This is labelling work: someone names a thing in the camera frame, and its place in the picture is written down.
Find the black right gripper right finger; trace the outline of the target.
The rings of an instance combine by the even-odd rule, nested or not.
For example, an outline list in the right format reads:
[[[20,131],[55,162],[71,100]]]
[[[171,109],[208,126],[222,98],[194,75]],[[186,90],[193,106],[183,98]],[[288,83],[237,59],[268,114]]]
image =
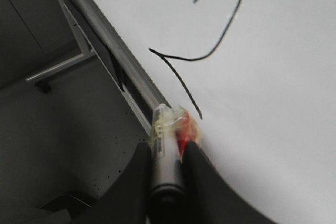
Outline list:
[[[273,223],[222,179],[202,149],[188,142],[182,160],[185,223]]]

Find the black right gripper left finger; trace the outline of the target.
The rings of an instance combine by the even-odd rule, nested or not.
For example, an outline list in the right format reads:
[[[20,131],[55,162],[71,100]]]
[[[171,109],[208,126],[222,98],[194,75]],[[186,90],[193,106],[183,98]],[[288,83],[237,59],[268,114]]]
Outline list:
[[[140,143],[109,190],[71,223],[146,223],[150,175],[151,151]]]

